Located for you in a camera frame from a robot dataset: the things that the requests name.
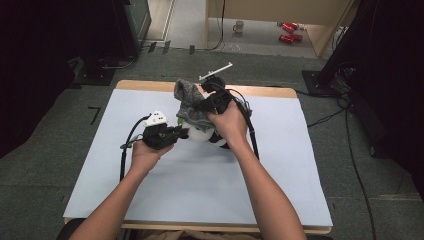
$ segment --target person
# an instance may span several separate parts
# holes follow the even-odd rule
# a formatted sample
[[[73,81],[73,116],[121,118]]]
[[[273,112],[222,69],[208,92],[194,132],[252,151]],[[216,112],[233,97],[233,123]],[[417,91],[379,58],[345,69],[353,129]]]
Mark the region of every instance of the person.
[[[247,126],[236,104],[231,101],[223,114],[209,114],[208,117],[239,162],[262,238],[306,239],[289,199],[251,149],[246,137]],[[173,145],[154,150],[143,141],[136,142],[127,175],[82,222],[70,239],[115,239],[139,185],[161,156],[172,148]]]

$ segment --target white board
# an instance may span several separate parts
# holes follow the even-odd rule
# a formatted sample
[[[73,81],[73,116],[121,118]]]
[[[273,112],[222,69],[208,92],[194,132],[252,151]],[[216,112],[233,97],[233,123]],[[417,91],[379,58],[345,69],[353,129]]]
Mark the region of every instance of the white board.
[[[246,97],[253,109],[261,163],[294,205],[302,225],[332,226],[298,99]],[[180,101],[171,92],[115,89],[64,217],[87,217],[119,182],[132,126],[160,110],[176,126]],[[142,133],[140,126],[135,133]],[[131,150],[126,169],[131,163]],[[125,220],[256,224],[233,153],[208,142],[178,140],[140,185]]]

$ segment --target gray cloth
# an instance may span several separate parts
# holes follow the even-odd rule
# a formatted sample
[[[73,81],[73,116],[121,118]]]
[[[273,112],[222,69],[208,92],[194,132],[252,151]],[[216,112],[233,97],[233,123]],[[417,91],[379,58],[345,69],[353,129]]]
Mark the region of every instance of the gray cloth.
[[[181,101],[177,117],[184,119],[203,132],[209,128],[215,128],[215,125],[209,120],[207,112],[194,110],[194,106],[205,99],[194,83],[178,79],[175,83],[174,97]]]

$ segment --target hand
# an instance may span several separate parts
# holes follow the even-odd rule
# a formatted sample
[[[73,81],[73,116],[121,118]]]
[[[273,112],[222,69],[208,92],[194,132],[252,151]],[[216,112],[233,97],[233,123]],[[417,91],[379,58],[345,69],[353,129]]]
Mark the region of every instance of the hand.
[[[223,114],[209,113],[208,118],[215,124],[219,134],[230,147],[237,142],[247,141],[246,120],[234,101],[228,104],[227,110]]]
[[[143,141],[136,141],[133,144],[130,172],[146,176],[155,167],[159,159],[173,147],[174,144],[161,150],[155,150],[148,147]]]

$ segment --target forearm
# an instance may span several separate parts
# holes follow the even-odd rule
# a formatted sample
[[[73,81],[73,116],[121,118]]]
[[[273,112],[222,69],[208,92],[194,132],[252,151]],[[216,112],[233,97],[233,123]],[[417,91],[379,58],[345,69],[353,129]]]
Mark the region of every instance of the forearm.
[[[247,141],[230,144],[236,155],[264,239],[306,239],[285,193],[260,164]]]
[[[129,205],[144,177],[143,174],[128,172],[70,239],[116,239]]]

